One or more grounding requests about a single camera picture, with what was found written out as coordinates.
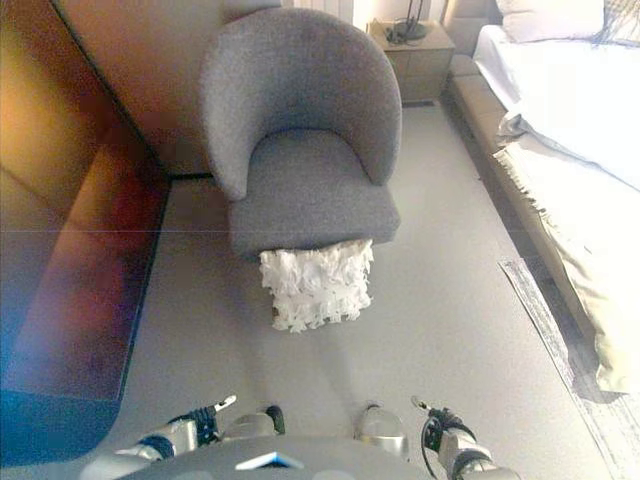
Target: bed frame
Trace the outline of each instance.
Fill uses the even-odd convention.
[[[494,95],[472,60],[478,34],[484,25],[502,23],[495,0],[449,0],[442,25],[456,45],[447,92],[469,125],[480,149],[527,230],[540,257],[553,277],[567,307],[586,340],[593,342],[595,330],[567,278],[557,249],[550,242],[540,216],[516,188],[506,171],[493,158],[498,150],[495,135],[506,110]]]

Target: armchair seat cushion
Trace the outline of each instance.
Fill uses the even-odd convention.
[[[265,137],[251,157],[247,196],[230,206],[234,252],[313,249],[358,238],[393,239],[400,216],[351,147],[328,130]]]

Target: lamp base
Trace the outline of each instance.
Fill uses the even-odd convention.
[[[404,41],[420,40],[427,36],[427,27],[418,22],[397,23],[393,29],[397,38],[401,38]]]

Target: gray rug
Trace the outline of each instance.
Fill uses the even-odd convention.
[[[500,262],[500,266],[602,452],[611,478],[640,479],[640,395],[601,392],[595,382],[598,366],[595,350],[584,341],[562,299],[554,296],[553,291],[547,294],[551,304],[562,303],[555,305],[559,308],[552,308],[554,318],[524,260]]]

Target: white bedsheet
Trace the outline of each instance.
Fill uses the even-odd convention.
[[[640,190],[640,48],[516,44],[501,27],[486,26],[474,58],[509,110],[501,133],[531,132]]]

